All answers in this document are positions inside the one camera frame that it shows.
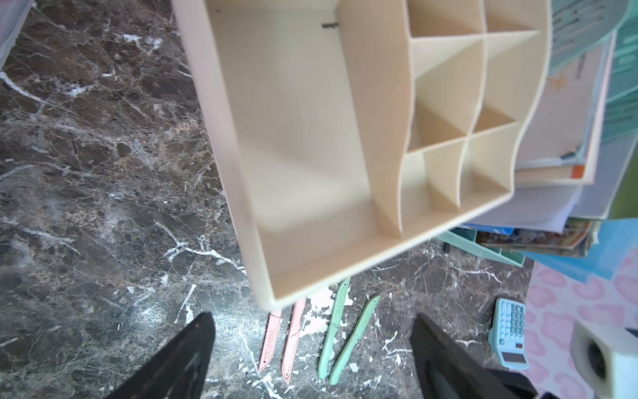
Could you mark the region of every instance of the green knife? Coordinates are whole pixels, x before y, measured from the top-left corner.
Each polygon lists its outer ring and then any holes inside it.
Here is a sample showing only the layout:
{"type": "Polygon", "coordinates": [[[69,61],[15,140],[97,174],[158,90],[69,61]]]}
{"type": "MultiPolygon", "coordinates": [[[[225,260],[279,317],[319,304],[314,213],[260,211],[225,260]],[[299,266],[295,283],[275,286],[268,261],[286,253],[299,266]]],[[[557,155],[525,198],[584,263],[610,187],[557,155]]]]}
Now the green knife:
{"type": "Polygon", "coordinates": [[[346,303],[346,297],[348,296],[349,286],[350,278],[343,280],[343,282],[339,284],[337,296],[334,299],[334,305],[332,305],[330,324],[325,334],[321,356],[319,356],[319,367],[317,368],[317,374],[320,379],[328,377],[328,364],[330,363],[330,357],[332,355],[332,344],[334,343],[334,336],[337,335],[337,330],[341,325],[341,316],[343,315],[343,308],[346,303]]]}
{"type": "Polygon", "coordinates": [[[359,341],[361,341],[361,338],[363,338],[367,325],[370,323],[370,319],[372,319],[372,314],[375,312],[376,304],[379,303],[380,299],[381,295],[373,296],[363,308],[363,312],[361,316],[359,316],[359,320],[355,326],[355,331],[353,331],[350,338],[348,338],[348,342],[346,342],[341,354],[334,363],[334,367],[330,373],[330,385],[336,385],[337,382],[339,382],[339,376],[346,367],[346,364],[348,364],[352,350],[357,346],[359,341]]]}

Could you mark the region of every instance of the pink knife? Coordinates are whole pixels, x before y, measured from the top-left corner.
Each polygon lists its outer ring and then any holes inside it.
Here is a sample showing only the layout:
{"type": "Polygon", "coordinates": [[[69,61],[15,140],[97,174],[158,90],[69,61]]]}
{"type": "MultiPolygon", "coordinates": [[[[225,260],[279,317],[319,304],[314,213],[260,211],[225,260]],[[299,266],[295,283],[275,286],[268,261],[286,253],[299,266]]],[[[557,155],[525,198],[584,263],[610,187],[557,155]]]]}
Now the pink knife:
{"type": "Polygon", "coordinates": [[[288,330],[288,340],[286,348],[283,351],[283,362],[281,363],[281,374],[286,384],[290,383],[292,376],[292,365],[297,357],[297,343],[299,342],[299,333],[301,332],[301,316],[304,314],[306,307],[306,298],[300,299],[292,308],[292,319],[290,320],[290,329],[288,330]]]}
{"type": "Polygon", "coordinates": [[[277,336],[279,335],[279,327],[281,325],[281,310],[272,312],[268,318],[268,327],[266,327],[266,337],[263,339],[262,358],[259,359],[259,371],[263,371],[271,363],[272,356],[277,346],[277,336]]]}

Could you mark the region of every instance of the dark marble surface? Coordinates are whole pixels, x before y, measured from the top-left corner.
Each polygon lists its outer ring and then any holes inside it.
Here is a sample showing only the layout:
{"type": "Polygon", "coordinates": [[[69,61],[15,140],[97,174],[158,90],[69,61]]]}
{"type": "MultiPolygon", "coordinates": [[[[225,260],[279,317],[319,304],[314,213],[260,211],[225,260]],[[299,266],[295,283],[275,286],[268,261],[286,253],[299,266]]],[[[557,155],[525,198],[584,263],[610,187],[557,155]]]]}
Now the dark marble surface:
{"type": "Polygon", "coordinates": [[[218,329],[204,398],[419,397],[418,312],[497,365],[494,300],[522,300],[531,265],[444,254],[434,239],[352,278],[337,351],[366,299],[383,299],[337,386],[315,372],[325,291],[306,305],[291,384],[279,370],[286,322],[256,371],[267,315],[168,1],[38,1],[0,77],[0,397],[105,396],[201,311],[218,329]],[[175,241],[236,263],[167,253],[175,241]]]}

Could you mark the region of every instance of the white container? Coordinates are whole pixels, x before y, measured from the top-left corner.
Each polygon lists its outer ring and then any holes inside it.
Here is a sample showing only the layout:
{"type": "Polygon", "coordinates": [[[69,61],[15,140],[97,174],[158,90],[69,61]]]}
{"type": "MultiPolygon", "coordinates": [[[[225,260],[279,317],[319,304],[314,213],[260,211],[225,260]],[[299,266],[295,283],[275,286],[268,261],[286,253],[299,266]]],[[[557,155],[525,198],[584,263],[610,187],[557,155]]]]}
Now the white container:
{"type": "Polygon", "coordinates": [[[262,308],[511,197],[549,64],[547,0],[174,8],[262,308]]]}

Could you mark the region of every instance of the pink leopard print fabric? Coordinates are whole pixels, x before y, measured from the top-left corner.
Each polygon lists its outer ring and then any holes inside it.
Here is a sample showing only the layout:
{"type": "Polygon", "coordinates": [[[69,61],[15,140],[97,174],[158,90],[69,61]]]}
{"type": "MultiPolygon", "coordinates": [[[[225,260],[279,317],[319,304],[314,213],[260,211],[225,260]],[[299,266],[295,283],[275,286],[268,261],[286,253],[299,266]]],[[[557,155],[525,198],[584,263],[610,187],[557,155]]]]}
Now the pink leopard print fabric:
{"type": "Polygon", "coordinates": [[[537,262],[525,305],[530,369],[523,373],[538,392],[593,399],[569,355],[574,322],[638,328],[638,248],[630,251],[613,281],[592,276],[583,284],[537,262]]]}

